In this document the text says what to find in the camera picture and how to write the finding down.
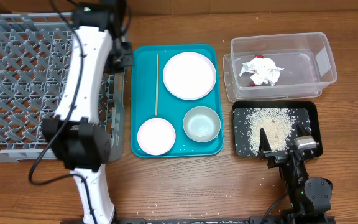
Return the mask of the wooden chopstick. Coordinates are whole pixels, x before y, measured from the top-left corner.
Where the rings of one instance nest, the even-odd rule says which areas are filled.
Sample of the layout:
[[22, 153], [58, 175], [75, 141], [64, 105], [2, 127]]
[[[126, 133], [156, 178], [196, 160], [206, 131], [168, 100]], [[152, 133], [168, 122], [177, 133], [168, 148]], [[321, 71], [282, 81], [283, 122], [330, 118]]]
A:
[[155, 87], [155, 116], [158, 116], [158, 91], [159, 91], [159, 54], [157, 53], [156, 87]]

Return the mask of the white napkin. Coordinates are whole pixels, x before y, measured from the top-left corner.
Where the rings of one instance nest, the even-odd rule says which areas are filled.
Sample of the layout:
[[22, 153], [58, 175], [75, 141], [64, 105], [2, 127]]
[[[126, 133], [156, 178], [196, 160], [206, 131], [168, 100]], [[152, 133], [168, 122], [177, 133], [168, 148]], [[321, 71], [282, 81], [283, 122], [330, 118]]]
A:
[[270, 58], [253, 58], [250, 62], [242, 64], [239, 76], [251, 73], [250, 79], [255, 85], [270, 84], [274, 86], [280, 78], [280, 72], [284, 68], [277, 67]]

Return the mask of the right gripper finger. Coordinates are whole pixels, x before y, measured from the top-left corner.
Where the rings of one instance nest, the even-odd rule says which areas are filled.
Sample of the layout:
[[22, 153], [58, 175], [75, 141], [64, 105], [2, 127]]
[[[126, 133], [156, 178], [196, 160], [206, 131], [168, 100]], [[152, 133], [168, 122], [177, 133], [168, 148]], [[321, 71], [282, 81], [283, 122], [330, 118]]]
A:
[[260, 144], [259, 144], [259, 150], [257, 153], [258, 159], [264, 159], [266, 158], [267, 154], [270, 154], [272, 152], [269, 140], [267, 138], [267, 135], [264, 131], [264, 128], [260, 129]]
[[300, 122], [296, 123], [296, 131], [298, 133], [298, 137], [310, 136], [311, 132], [307, 127], [303, 126]]

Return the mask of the red snack wrapper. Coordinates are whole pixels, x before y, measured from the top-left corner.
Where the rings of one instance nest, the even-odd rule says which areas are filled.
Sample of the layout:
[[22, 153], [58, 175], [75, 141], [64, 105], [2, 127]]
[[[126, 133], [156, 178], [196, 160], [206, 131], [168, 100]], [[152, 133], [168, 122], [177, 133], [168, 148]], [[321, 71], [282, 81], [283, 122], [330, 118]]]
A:
[[[255, 55], [254, 58], [264, 58], [263, 55]], [[258, 86], [256, 85], [254, 82], [251, 84], [251, 87], [255, 87], [255, 86]]]

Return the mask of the pink shallow bowl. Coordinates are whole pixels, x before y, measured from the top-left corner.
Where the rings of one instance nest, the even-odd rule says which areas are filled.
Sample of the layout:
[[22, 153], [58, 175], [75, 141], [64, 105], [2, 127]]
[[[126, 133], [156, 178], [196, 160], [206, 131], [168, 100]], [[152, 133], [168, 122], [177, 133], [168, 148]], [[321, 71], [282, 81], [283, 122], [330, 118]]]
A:
[[176, 141], [173, 125], [163, 118], [145, 121], [137, 133], [137, 143], [148, 155], [160, 156], [168, 152]]

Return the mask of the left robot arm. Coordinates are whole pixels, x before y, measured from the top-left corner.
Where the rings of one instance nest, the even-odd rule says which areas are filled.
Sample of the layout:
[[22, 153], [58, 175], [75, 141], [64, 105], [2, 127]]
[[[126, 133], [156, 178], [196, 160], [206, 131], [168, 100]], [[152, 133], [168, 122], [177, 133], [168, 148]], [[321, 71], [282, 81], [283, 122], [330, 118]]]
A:
[[70, 172], [83, 206], [83, 223], [117, 223], [106, 180], [114, 140], [99, 123], [99, 92], [105, 74], [133, 64], [132, 44], [123, 41], [132, 17], [125, 1], [78, 3], [67, 24], [72, 54], [63, 96], [41, 130]]

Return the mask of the grey bowl with rice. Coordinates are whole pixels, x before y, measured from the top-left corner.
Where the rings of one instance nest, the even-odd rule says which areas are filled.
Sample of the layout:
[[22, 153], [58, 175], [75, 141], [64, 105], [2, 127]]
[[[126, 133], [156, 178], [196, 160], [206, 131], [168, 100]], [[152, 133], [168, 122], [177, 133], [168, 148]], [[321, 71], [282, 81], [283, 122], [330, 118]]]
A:
[[210, 142], [221, 130], [221, 119], [215, 110], [206, 106], [196, 106], [184, 116], [183, 129], [195, 142]]

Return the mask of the white round plate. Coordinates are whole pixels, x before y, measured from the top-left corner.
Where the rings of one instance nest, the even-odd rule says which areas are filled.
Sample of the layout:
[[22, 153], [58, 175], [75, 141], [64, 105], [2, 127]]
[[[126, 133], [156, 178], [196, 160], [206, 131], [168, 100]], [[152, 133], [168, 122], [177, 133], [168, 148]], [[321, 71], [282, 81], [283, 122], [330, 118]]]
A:
[[206, 56], [197, 52], [174, 55], [164, 66], [166, 89], [182, 100], [198, 100], [208, 95], [217, 80], [216, 68]]

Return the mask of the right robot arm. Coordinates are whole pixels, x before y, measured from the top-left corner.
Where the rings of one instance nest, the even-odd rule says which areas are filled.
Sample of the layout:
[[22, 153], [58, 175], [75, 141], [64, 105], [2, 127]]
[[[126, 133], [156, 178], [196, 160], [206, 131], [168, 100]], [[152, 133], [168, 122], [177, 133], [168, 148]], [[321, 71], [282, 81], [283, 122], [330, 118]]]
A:
[[[268, 208], [259, 222], [333, 224], [335, 218], [326, 214], [331, 209], [333, 183], [326, 178], [310, 177], [305, 167], [305, 161], [314, 158], [319, 144], [301, 123], [297, 123], [296, 128], [299, 136], [295, 138], [295, 145], [286, 151], [277, 152], [271, 150], [264, 129], [260, 130], [257, 157], [268, 160], [269, 169], [279, 168], [287, 193]], [[291, 209], [270, 217], [270, 212], [285, 197], [290, 199]]]

